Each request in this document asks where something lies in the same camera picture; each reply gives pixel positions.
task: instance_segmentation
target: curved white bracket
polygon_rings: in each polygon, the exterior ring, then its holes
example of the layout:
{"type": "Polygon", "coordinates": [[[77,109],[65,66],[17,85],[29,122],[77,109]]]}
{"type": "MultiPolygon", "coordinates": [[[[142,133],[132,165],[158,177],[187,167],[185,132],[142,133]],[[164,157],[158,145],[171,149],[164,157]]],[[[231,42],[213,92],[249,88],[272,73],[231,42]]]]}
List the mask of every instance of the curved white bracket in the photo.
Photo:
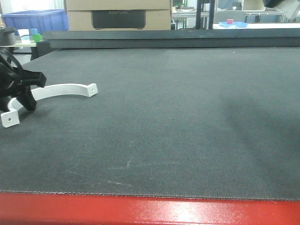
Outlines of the curved white bracket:
{"type": "MultiPolygon", "coordinates": [[[[36,101],[60,95],[82,95],[92,97],[98,93],[97,85],[66,83],[46,86],[44,88],[36,88],[31,90],[36,101]]],[[[5,128],[20,124],[18,110],[23,107],[16,98],[9,101],[7,105],[9,112],[1,114],[2,125],[5,128]]]]}

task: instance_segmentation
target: chair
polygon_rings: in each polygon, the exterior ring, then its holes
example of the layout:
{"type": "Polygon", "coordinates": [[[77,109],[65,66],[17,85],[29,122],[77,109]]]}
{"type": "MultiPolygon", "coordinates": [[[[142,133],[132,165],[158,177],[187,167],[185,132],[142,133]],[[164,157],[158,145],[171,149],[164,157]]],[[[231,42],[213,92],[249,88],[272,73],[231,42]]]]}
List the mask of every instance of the chair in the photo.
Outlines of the chair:
{"type": "Polygon", "coordinates": [[[214,23],[224,22],[227,19],[233,19],[238,22],[246,21],[246,12],[240,10],[222,10],[215,12],[214,23]]]}

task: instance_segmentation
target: dark gray felt surface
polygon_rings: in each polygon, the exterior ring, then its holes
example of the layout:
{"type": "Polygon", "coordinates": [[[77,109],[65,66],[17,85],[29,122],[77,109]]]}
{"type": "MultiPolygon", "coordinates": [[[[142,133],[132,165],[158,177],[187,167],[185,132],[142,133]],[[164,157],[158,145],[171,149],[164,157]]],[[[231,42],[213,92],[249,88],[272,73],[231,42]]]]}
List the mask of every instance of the dark gray felt surface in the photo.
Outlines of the dark gray felt surface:
{"type": "Polygon", "coordinates": [[[300,200],[300,48],[64,50],[96,83],[0,127],[0,191],[300,200]]]}

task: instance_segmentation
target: red table edge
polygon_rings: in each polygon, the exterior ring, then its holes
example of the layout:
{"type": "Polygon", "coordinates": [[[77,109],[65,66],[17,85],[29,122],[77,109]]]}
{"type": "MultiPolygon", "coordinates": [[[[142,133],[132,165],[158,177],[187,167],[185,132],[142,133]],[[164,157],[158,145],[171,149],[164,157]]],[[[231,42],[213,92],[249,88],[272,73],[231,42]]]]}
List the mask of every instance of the red table edge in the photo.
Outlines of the red table edge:
{"type": "Polygon", "coordinates": [[[299,225],[300,202],[0,193],[1,225],[299,225]]]}

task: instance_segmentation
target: green cup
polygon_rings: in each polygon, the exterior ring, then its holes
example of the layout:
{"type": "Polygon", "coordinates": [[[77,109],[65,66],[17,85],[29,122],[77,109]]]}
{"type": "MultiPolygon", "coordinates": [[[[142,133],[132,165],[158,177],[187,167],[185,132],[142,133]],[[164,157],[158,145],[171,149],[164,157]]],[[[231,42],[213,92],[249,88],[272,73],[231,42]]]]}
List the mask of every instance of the green cup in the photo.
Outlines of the green cup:
{"type": "Polygon", "coordinates": [[[33,34],[32,38],[33,38],[34,42],[40,42],[42,39],[42,36],[41,36],[41,34],[33,34]]]}

